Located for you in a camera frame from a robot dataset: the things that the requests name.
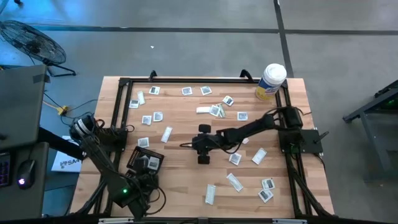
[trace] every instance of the computer monitor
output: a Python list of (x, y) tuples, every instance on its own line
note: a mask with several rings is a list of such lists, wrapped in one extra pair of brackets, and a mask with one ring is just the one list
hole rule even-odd
[(0, 150), (37, 141), (47, 66), (0, 71)]

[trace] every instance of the white lid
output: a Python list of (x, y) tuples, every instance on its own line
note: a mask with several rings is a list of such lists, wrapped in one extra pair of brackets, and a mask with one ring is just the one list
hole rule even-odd
[(263, 78), (271, 85), (280, 85), (286, 79), (286, 69), (283, 65), (272, 63), (264, 70)]

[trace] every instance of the gray floor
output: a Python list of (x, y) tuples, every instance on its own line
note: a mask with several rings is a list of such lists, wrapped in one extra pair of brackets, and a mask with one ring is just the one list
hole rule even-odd
[[(286, 29), (398, 29), (394, 0), (280, 0), (280, 5)], [(277, 28), (271, 0), (36, 0), (27, 1), (23, 9), (10, 2), (0, 15), (3, 19), (73, 26)], [(65, 49), (64, 66), (79, 73), (53, 78), (46, 87), (57, 102), (71, 107), (96, 98), (105, 75), (149, 75), (156, 70), (168, 76), (226, 77), (246, 68), (259, 77), (267, 64), (284, 63), (278, 34), (45, 33)], [(371, 148), (361, 123), (341, 119), (397, 79), (398, 36), (288, 35), (287, 43), (294, 75), (305, 79), (314, 122), (320, 131), (330, 132), (323, 147), (336, 214), (398, 222), (398, 184), (363, 182)], [(0, 63), (32, 64), (9, 44), (1, 42), (0, 48)], [(95, 103), (72, 115), (94, 109)], [(46, 106), (41, 125), (67, 134)], [(76, 175), (48, 171), (47, 179), (44, 213), (63, 215), (73, 191), (57, 188), (74, 184)], [(63, 209), (52, 206), (58, 204), (55, 198), (64, 202)]]

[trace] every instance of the disinfecting wipes container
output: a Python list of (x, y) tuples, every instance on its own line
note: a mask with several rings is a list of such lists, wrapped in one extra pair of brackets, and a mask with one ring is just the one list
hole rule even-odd
[(286, 69), (283, 65), (272, 63), (264, 70), (264, 74), (256, 89), (256, 96), (261, 100), (268, 100), (279, 90), (286, 79)]

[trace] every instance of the fan grille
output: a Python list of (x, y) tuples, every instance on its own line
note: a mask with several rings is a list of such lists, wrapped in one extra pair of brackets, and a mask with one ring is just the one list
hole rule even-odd
[(43, 62), (59, 65), (67, 59), (65, 51), (54, 40), (37, 29), (18, 21), (0, 23), (0, 34), (15, 48)]

